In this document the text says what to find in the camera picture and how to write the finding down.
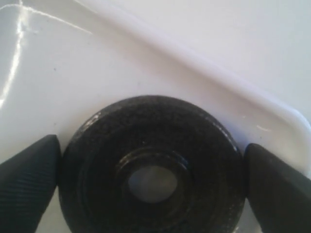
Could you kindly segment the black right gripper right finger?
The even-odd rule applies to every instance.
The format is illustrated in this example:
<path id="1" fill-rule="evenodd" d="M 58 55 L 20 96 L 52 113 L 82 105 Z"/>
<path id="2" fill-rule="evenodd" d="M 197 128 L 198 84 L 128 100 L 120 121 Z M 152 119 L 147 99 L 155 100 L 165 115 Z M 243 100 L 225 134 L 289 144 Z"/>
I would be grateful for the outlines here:
<path id="1" fill-rule="evenodd" d="M 258 144 L 244 153 L 246 193 L 264 233 L 311 231 L 311 181 Z"/>

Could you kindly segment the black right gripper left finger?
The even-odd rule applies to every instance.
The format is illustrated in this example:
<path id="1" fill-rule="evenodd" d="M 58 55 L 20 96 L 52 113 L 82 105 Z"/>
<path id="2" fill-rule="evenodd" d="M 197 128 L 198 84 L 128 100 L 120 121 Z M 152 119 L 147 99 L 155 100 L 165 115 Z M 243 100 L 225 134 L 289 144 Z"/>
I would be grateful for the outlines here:
<path id="1" fill-rule="evenodd" d="M 61 159 L 56 135 L 47 135 L 0 165 L 0 231 L 34 233 L 55 188 Z"/>

